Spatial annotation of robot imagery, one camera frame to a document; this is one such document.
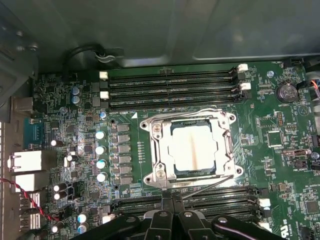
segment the cpu socket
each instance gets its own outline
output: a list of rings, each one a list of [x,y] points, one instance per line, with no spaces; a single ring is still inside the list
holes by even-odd
[[[140,123],[150,134],[152,172],[146,185],[173,189],[214,184],[243,174],[235,165],[230,125],[221,109],[157,114]]]

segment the screw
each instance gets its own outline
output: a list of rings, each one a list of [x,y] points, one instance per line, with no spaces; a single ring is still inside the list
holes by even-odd
[[[155,125],[153,125],[152,131],[153,131],[153,132],[156,132],[156,133],[159,133],[159,132],[161,131],[161,125],[158,124],[158,123],[155,124]]]
[[[226,222],[228,222],[228,220],[225,217],[219,217],[218,221],[222,224],[225,224]]]
[[[158,179],[163,179],[166,176],[166,174],[164,171],[159,170],[156,172],[156,176],[158,177]]]
[[[268,78],[273,78],[274,75],[275,75],[275,73],[274,73],[274,71],[268,71],[268,72],[266,73],[266,75],[268,76]]]
[[[184,213],[184,216],[187,217],[187,218],[190,218],[190,217],[192,217],[192,212],[186,211]]]
[[[168,213],[166,213],[165,211],[160,213],[160,217],[166,217],[166,216],[168,216]]]
[[[136,219],[134,217],[129,217],[126,222],[127,223],[133,223]]]

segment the black cable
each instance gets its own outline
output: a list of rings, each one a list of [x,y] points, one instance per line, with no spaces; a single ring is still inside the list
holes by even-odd
[[[69,69],[68,69],[68,62],[72,57],[75,55],[86,52],[86,51],[92,51],[95,52],[97,56],[105,56],[106,51],[103,46],[100,44],[85,44],[82,46],[78,46],[72,50],[69,50],[64,57],[64,60],[62,62],[62,80],[67,81],[69,77]]]

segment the microchip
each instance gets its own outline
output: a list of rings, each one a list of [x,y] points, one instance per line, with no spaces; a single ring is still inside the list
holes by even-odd
[[[119,143],[129,142],[129,140],[130,140],[129,135],[119,135],[118,136]]]
[[[246,138],[241,139],[241,144],[242,144],[242,145],[247,145],[247,144],[249,144],[248,139],[246,139]]]
[[[111,148],[111,149],[110,149],[110,152],[111,152],[112,154],[117,154],[117,153],[119,152],[119,150],[118,150],[117,147],[116,147],[116,148]]]
[[[128,153],[128,152],[130,152],[130,146],[129,145],[120,145],[118,148],[119,148],[119,153]]]
[[[111,143],[116,144],[118,142],[118,138],[117,137],[112,137],[111,138]]]
[[[90,208],[90,215],[96,215],[96,214],[98,214],[98,208],[96,207]]]
[[[58,121],[52,121],[50,123],[50,126],[52,129],[58,129],[59,128],[59,122]]]
[[[108,82],[107,81],[100,81],[100,88],[101,89],[107,89],[108,88]]]
[[[123,176],[120,179],[121,179],[121,184],[132,184],[131,176]]]
[[[118,160],[121,164],[127,164],[131,162],[131,156],[120,156]]]
[[[268,145],[269,148],[281,147],[282,143],[282,135],[280,131],[268,131],[267,133]]]
[[[92,145],[85,145],[84,146],[84,152],[85,153],[92,153]]]
[[[120,173],[120,168],[114,168],[113,169],[114,174],[119,174]]]
[[[91,109],[91,103],[90,102],[86,102],[84,104],[84,109]]]
[[[119,158],[117,156],[115,156],[115,157],[112,158],[111,161],[112,161],[113,164],[118,164],[119,163]]]
[[[77,171],[72,171],[71,173],[72,178],[77,178],[78,177],[78,172]]]
[[[279,192],[285,192],[286,190],[287,190],[287,185],[285,185],[284,183],[278,184],[278,191]]]
[[[75,127],[73,125],[70,125],[68,126],[65,131],[68,133],[68,134],[71,134],[71,133],[74,133],[75,132]]]
[[[98,96],[92,97],[92,107],[100,107],[100,97]]]
[[[307,201],[305,204],[306,204],[306,210],[309,214],[319,212],[319,205],[317,201]]]
[[[100,83],[99,82],[93,82],[92,83],[92,92],[97,93],[100,91]]]
[[[121,166],[120,172],[121,172],[121,174],[131,173],[131,167],[130,166]]]
[[[110,133],[116,134],[118,130],[115,127],[110,128]]]
[[[277,191],[277,187],[274,183],[270,184],[270,188],[271,188],[271,192],[276,192]]]
[[[113,180],[113,184],[120,184],[121,180],[119,178],[116,178]]]
[[[96,192],[91,192],[90,193],[90,199],[97,200],[99,198],[100,198],[100,192],[96,191]]]
[[[118,132],[128,132],[129,126],[128,124],[118,125]]]

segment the connector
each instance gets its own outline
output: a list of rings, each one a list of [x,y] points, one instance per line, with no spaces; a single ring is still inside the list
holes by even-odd
[[[19,151],[7,161],[11,172],[49,171],[57,166],[57,152],[54,150]]]

